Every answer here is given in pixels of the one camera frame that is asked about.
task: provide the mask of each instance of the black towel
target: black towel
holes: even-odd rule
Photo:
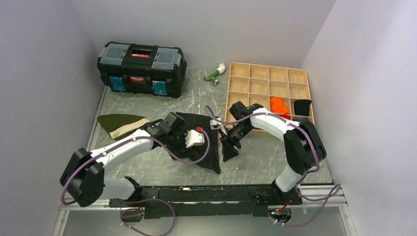
[[[196,129],[197,126],[200,126],[208,134],[210,137],[210,149],[204,160],[197,163],[197,165],[206,169],[214,170],[217,174],[220,174],[218,131],[216,129],[210,129],[211,118],[208,116],[181,112],[177,112],[177,115],[184,119],[185,128],[187,130]],[[201,146],[190,147],[185,153],[175,151],[173,151],[173,153],[181,159],[189,158],[191,161],[196,161],[203,156],[206,149],[207,144],[204,144]]]
[[[310,116],[310,104],[311,104],[311,100],[307,100],[307,99],[295,101],[294,113],[297,116],[309,117]]]

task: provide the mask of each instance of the orange object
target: orange object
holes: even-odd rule
[[[285,103],[279,97],[271,98],[270,104],[271,104],[271,112],[273,113],[279,113],[279,114],[290,113],[287,106],[285,106]]]

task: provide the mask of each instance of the black toolbox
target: black toolbox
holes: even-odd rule
[[[187,62],[180,48],[109,42],[97,67],[112,91],[180,97]]]

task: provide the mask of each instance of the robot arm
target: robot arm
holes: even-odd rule
[[[241,148],[240,140],[245,137],[252,129],[262,129],[284,142],[287,155],[287,166],[284,171],[272,182],[272,193],[276,199],[285,199],[291,194],[296,184],[303,178],[308,170],[316,166],[313,151],[308,144],[303,141],[306,137],[294,126],[304,130],[313,143],[314,151],[319,162],[326,157],[326,150],[314,125],[309,122],[297,122],[282,118],[278,119],[266,108],[259,104],[245,107],[241,102],[237,102],[230,108],[231,114],[236,120],[247,116],[250,118],[239,122],[229,132],[220,131],[220,141],[223,144],[223,161],[227,161],[239,154]]]
[[[200,132],[185,130],[184,120],[175,113],[169,113],[164,120],[146,123],[111,145],[91,152],[84,148],[75,151],[60,183],[81,207],[89,206],[100,197],[129,199],[140,194],[140,185],[130,177],[105,178],[104,170],[110,171],[128,159],[161,145],[183,152],[204,143],[205,138]]]

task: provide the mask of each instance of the gray marble surface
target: gray marble surface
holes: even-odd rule
[[[224,118],[229,71],[218,76],[214,86],[203,80],[216,68],[189,68],[180,98],[112,92],[107,88],[100,115],[132,114],[150,120],[164,118],[170,111],[205,115],[204,105]],[[114,142],[97,123],[90,149]],[[286,166],[284,143],[277,138],[248,135],[241,141],[240,155],[223,162],[220,152],[221,174],[197,165],[173,161],[162,148],[142,153],[107,172],[109,177],[131,176],[141,185],[212,185],[271,183]],[[331,183],[326,161],[318,173],[310,175],[306,183]]]

